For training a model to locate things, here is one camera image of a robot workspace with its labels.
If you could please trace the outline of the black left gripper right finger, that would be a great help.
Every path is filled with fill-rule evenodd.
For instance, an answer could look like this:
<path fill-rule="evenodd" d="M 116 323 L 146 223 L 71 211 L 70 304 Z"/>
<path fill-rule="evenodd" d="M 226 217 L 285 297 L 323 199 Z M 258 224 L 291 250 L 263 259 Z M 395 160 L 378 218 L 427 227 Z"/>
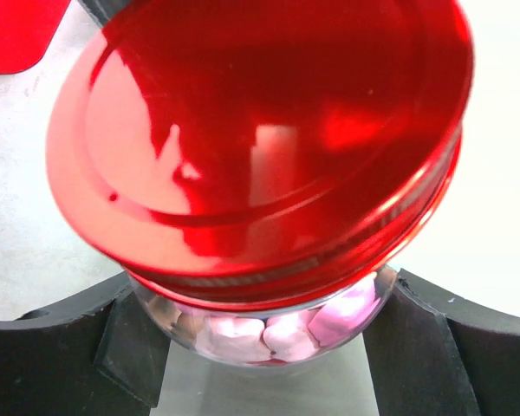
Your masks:
<path fill-rule="evenodd" d="M 381 415 L 520 415 L 520 318 L 400 270 L 365 329 Z"/>

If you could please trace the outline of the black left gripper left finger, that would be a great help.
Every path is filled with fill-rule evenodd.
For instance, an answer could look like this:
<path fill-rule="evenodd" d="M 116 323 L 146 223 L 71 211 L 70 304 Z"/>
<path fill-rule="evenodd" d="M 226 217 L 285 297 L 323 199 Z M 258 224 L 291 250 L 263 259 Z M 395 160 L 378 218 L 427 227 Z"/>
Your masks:
<path fill-rule="evenodd" d="M 126 273 L 0 322 L 0 415 L 148 415 L 169 338 Z"/>

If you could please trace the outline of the clear glass jar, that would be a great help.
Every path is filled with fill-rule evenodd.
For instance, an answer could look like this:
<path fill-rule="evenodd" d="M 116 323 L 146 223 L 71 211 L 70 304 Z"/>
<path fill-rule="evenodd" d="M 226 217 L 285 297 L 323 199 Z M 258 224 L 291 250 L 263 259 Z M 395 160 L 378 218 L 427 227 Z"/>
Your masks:
<path fill-rule="evenodd" d="M 129 281 L 140 305 L 172 341 L 232 367 L 296 367 L 352 341 L 391 295 L 397 271 L 387 265 L 317 303 L 241 315 L 177 303 Z"/>

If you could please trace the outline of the red round lid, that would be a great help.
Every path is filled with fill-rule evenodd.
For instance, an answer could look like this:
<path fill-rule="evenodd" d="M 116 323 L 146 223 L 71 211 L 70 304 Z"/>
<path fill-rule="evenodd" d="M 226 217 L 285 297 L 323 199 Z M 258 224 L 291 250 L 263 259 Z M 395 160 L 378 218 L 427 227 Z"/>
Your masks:
<path fill-rule="evenodd" d="M 133 1 L 62 86 L 49 186 L 88 244 L 168 298 L 313 302 L 439 206 L 473 58 L 455 1 Z"/>

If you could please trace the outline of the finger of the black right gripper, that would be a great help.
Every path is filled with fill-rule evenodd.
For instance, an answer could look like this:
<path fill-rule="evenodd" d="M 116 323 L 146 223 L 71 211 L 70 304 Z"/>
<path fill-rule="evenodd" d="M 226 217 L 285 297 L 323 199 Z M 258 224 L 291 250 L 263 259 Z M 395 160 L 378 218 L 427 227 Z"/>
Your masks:
<path fill-rule="evenodd" d="M 100 27 L 113 22 L 119 28 L 131 26 L 147 0 L 78 0 L 79 5 Z"/>

